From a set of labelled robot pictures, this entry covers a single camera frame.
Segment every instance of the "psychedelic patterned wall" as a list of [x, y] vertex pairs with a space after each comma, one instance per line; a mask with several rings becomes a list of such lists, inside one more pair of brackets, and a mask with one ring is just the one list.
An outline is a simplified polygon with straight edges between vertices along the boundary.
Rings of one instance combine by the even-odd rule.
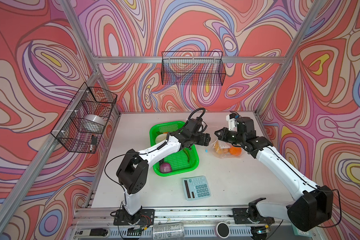
[[[284, 56], [310, 6], [311, 0], [86, 0], [75, 11], [98, 56]], [[99, 67], [121, 111], [220, 111], [254, 110], [278, 65], [226, 64], [222, 87], [163, 86], [161, 64]]]
[[[261, 118], [274, 145], [319, 185], [341, 193], [329, 239], [360, 239], [360, 0], [330, 0]], [[335, 194], [332, 219], [339, 220]]]
[[[0, 0], [0, 205], [91, 72], [56, 0]], [[107, 137], [96, 154], [59, 145], [1, 240], [61, 239], [86, 198]]]

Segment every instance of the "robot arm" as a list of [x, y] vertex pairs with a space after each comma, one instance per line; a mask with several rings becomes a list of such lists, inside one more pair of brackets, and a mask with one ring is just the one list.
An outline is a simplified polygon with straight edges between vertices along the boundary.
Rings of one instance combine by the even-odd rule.
[[[195, 119], [193, 114], [202, 110], [200, 116]], [[119, 183], [124, 188], [125, 202], [124, 209], [131, 216], [136, 214], [141, 208], [139, 191], [147, 181], [148, 169], [153, 167], [164, 157], [180, 151], [184, 148], [191, 148], [193, 144], [208, 146], [211, 137], [206, 130], [207, 125], [203, 126], [202, 116], [205, 108], [198, 108], [188, 117], [187, 122], [177, 131], [167, 134], [167, 139], [145, 150], [136, 152], [129, 150], [122, 160], [116, 175]]]
[[292, 202], [270, 202], [260, 198], [250, 203], [252, 221], [275, 217], [291, 221], [298, 229], [308, 231], [331, 218], [333, 192], [318, 186], [290, 164], [265, 137], [256, 136], [253, 120], [237, 113], [227, 116], [229, 128], [215, 132], [219, 140], [245, 151], [267, 166], [290, 192]]

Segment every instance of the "red wire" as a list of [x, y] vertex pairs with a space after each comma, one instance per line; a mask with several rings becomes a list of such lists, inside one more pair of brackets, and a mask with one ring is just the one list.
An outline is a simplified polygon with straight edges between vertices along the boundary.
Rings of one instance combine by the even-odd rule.
[[143, 217], [145, 217], [147, 219], [147, 223], [148, 223], [148, 220], [149, 220], [149, 224], [152, 223], [151, 219], [148, 217], [148, 216], [145, 216], [145, 215], [142, 215]]

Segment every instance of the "black mounting plate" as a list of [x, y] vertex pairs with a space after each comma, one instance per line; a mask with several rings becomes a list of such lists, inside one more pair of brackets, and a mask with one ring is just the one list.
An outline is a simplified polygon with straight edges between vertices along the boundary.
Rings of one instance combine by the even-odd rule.
[[[155, 218], [155, 210], [154, 209], [140, 209], [137, 213], [135, 213], [135, 216], [140, 216], [140, 220], [137, 222], [137, 225], [145, 226], [148, 225], [148, 220], [143, 217], [142, 215], [145, 215], [150, 218], [151, 223], [150, 225], [154, 224], [154, 218]], [[128, 215], [124, 214], [124, 210], [120, 209], [116, 211], [115, 219], [113, 221], [113, 225], [115, 226], [123, 226], [123, 225], [130, 225], [132, 223], [132, 219]]]
[[[247, 209], [248, 208], [232, 209], [235, 224], [253, 224], [250, 220], [248, 220], [248, 217], [240, 217], [247, 213]], [[273, 217], [265, 217], [259, 223], [272, 224], [275, 223], [275, 220]]]

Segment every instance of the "green plastic basket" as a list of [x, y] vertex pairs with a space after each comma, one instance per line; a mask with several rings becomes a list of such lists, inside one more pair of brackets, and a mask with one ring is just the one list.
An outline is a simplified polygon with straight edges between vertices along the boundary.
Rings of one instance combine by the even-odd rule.
[[[149, 138], [151, 141], [151, 146], [155, 145], [155, 139], [158, 135], [160, 135], [164, 132], [176, 131], [177, 129], [184, 126], [184, 124], [185, 124], [185, 122], [176, 121], [176, 122], [161, 123], [161, 124], [157, 124], [157, 125], [153, 126], [149, 130]], [[154, 171], [157, 173], [157, 175], [162, 176], [162, 177], [195, 170], [197, 168], [197, 166], [199, 166], [199, 156], [197, 155], [195, 146], [192, 146], [192, 150], [188, 150], [186, 148], [179, 152], [175, 152], [169, 156], [166, 156], [164, 158], [164, 162], [168, 162], [171, 165], [172, 172], [161, 173], [159, 163], [156, 163], [153, 166]]]

